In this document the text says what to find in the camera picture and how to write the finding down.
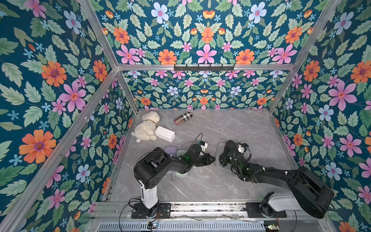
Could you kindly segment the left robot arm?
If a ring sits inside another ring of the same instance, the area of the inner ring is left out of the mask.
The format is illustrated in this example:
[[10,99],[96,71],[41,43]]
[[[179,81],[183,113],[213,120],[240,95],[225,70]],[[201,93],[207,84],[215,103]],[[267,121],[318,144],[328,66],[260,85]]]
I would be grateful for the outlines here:
[[173,156],[161,148],[144,154],[133,167],[134,177],[141,186],[142,205],[148,210],[157,206],[157,185],[168,172],[183,175],[193,167],[209,166],[213,162],[215,157],[205,152],[204,142],[191,145],[180,156]]

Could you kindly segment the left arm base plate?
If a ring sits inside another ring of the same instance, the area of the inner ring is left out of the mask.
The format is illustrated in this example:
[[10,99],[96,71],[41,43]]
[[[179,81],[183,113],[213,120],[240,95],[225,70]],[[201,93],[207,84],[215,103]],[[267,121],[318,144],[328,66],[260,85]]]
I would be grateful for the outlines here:
[[132,219],[169,219],[172,205],[170,203],[157,203],[151,209],[146,208],[143,203],[136,203],[134,205],[131,218]]

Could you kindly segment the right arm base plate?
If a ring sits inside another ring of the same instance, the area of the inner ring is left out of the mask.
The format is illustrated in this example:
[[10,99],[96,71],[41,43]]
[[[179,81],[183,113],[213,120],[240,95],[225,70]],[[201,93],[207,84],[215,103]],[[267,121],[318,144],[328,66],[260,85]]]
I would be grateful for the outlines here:
[[287,218],[285,211],[275,211],[269,204],[246,203],[245,211],[249,218]]

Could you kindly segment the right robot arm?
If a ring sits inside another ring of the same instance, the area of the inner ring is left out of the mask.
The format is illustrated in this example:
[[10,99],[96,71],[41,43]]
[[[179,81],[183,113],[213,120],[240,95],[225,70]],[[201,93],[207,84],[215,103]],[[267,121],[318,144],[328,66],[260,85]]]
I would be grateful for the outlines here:
[[334,197],[333,190],[305,167],[281,170],[252,163],[252,154],[246,159],[248,144],[229,140],[216,160],[222,167],[231,165],[232,171],[243,182],[264,183],[291,190],[300,207],[314,218],[324,218]]

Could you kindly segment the beige case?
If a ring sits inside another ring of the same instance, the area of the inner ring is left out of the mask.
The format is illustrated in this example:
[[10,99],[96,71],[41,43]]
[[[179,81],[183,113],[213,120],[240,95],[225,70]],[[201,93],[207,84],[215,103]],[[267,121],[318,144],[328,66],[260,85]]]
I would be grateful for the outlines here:
[[218,144],[216,155],[215,155],[215,165],[219,168],[226,168],[230,163],[230,151],[233,145],[233,141],[229,140],[226,143],[222,142]]

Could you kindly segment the mint green zippered case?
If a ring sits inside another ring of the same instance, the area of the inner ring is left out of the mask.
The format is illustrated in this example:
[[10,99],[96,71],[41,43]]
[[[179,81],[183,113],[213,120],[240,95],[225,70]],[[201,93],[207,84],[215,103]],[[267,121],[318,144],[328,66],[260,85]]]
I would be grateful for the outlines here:
[[[187,150],[185,149],[181,149],[181,150],[178,150],[177,153],[176,153],[176,156],[178,158],[180,158],[181,156],[185,155],[187,153]],[[173,177],[178,177],[178,178],[186,178],[188,176],[188,173],[185,173],[185,174],[181,174],[179,172],[173,172]]]

